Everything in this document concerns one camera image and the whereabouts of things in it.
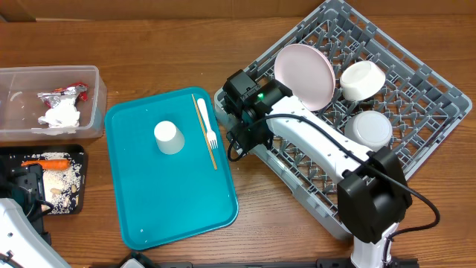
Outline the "rice and peanut scraps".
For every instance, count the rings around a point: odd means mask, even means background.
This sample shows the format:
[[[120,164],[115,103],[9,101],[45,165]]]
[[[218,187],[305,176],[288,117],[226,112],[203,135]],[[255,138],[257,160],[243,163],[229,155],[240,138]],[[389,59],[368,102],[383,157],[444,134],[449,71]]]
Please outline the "rice and peanut scraps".
[[[50,214],[72,214],[80,202],[82,165],[76,163],[69,153],[33,154],[32,160],[67,159],[71,165],[67,170],[44,170],[43,183],[45,201],[54,206]]]

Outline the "orange carrot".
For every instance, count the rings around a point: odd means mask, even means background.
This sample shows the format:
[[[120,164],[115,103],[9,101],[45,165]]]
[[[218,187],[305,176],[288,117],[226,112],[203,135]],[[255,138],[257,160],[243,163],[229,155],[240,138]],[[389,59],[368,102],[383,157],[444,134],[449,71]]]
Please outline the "orange carrot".
[[[71,163],[67,159],[30,160],[21,163],[22,167],[40,165],[45,170],[67,170]]]

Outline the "white plastic fork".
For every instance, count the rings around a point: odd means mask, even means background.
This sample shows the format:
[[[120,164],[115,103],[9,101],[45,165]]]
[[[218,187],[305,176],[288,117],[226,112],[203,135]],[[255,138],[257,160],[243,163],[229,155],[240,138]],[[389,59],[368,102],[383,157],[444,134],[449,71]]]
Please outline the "white plastic fork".
[[[197,104],[202,116],[202,120],[205,124],[206,136],[207,136],[210,148],[216,149],[218,147],[218,141],[217,141],[216,133],[213,131],[210,125],[210,118],[209,118],[208,109],[207,109],[205,100],[203,98],[200,98],[197,100]]]

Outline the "wooden chopstick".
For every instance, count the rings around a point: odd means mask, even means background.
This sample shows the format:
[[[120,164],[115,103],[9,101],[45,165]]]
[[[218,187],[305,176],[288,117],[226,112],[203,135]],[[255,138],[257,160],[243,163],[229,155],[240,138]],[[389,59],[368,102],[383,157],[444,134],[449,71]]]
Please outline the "wooden chopstick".
[[[217,170],[215,158],[214,158],[214,155],[213,155],[213,152],[212,152],[212,149],[211,149],[211,147],[210,147],[210,143],[209,143],[209,141],[208,141],[208,137],[207,137],[207,134],[206,134],[204,121],[203,121],[203,119],[202,119],[202,115],[201,115],[201,112],[200,112],[200,110],[199,110],[198,103],[197,103],[197,101],[196,101],[194,95],[192,95],[192,99],[193,99],[193,104],[194,104],[195,109],[196,109],[196,114],[197,114],[197,116],[198,116],[198,120],[199,120],[200,126],[201,126],[201,128],[202,128],[202,133],[203,133],[203,136],[204,136],[204,139],[205,139],[205,143],[206,143],[206,145],[207,145],[207,149],[208,149],[208,152],[209,152],[209,155],[210,155],[210,160],[211,160],[211,162],[212,162],[213,169],[214,169],[214,170]]]

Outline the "white napkin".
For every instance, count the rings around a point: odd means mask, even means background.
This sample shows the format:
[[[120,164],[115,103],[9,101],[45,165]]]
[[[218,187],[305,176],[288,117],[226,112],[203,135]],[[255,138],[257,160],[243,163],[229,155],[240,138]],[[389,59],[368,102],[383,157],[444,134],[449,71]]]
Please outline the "white napkin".
[[[38,118],[40,124],[48,124],[49,128],[78,127],[80,112],[72,98],[61,100],[55,107],[50,108]]]

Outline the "translucent plastic cup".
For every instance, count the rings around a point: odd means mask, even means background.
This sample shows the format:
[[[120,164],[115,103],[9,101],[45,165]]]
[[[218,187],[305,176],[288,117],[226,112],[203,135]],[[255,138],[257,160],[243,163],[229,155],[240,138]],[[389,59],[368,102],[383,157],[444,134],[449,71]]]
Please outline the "translucent plastic cup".
[[[158,149],[167,155],[178,153],[184,147],[184,136],[171,121],[161,121],[154,128]]]

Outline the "foil wrapper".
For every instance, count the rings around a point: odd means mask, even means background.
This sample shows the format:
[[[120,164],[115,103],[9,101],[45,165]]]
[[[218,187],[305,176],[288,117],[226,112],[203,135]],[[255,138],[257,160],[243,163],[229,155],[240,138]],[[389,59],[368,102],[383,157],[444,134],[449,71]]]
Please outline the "foil wrapper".
[[[63,101],[71,101],[74,105],[78,100],[87,101],[88,90],[89,86],[85,83],[73,83],[52,92],[40,92],[36,95],[48,108],[54,108]]]

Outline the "red sauce packet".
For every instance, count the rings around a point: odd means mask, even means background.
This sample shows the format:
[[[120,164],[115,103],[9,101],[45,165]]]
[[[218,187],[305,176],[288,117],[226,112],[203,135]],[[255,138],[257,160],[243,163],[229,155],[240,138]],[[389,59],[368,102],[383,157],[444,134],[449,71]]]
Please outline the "red sauce packet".
[[[75,95],[77,99],[87,101],[88,90],[89,86],[85,83],[73,83],[69,86],[55,89],[53,90],[53,93],[59,93],[60,95]]]

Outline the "white bowl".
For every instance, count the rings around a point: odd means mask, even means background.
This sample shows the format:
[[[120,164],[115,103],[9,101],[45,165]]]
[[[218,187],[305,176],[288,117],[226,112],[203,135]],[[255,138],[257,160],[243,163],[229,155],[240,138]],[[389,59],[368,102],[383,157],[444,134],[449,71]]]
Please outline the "white bowl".
[[[385,81],[385,73],[369,60],[352,64],[340,77],[343,96],[349,101],[372,97],[384,86]]]

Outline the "grey bowl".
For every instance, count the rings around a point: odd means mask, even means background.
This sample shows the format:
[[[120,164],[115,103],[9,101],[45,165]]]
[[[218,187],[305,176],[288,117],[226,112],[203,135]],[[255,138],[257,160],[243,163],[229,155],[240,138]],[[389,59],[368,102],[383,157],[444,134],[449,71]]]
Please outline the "grey bowl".
[[[365,111],[353,116],[344,128],[346,137],[373,151],[388,146],[392,133],[390,120],[376,111]]]

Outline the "grey plastic dishwasher rack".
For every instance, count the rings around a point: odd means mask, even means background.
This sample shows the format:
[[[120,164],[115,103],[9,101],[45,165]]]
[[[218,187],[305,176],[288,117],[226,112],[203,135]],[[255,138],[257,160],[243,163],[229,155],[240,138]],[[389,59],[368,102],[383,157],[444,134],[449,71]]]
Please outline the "grey plastic dishwasher rack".
[[[317,48],[333,67],[332,100],[314,111],[315,115],[344,135],[345,125],[353,116],[365,111],[382,113],[393,129],[385,148],[397,156],[405,178],[415,173],[472,108],[470,99],[459,89],[345,1],[323,2],[243,71],[264,85],[274,79],[277,54],[291,44]],[[385,84],[368,99],[347,100],[340,77],[352,64],[363,60],[375,63],[385,73]],[[228,137],[238,120],[224,110],[224,95],[222,88],[216,93],[215,113]],[[338,216],[336,184],[296,146],[276,135],[270,149],[258,145],[248,154],[265,162],[333,237],[344,240],[353,236]]]

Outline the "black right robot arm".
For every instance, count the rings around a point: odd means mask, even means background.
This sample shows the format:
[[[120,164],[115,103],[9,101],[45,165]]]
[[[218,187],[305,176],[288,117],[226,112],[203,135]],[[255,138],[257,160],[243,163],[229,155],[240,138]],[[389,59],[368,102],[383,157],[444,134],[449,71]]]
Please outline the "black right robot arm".
[[[260,85],[245,71],[232,74],[222,87],[224,110],[238,122],[229,131],[231,148],[240,157],[258,145],[272,146],[278,135],[307,155],[337,186],[338,216],[354,237],[345,267],[417,267],[415,260],[390,256],[393,234],[412,199],[397,156],[352,141],[318,118],[335,81],[281,71]]]

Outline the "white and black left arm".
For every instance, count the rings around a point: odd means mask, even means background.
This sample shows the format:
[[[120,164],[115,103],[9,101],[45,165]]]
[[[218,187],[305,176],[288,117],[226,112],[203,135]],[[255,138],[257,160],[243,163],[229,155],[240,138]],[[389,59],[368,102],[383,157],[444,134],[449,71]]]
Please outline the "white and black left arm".
[[[68,267],[52,248],[43,217],[54,206],[45,200],[41,165],[8,169],[1,163],[1,266]]]

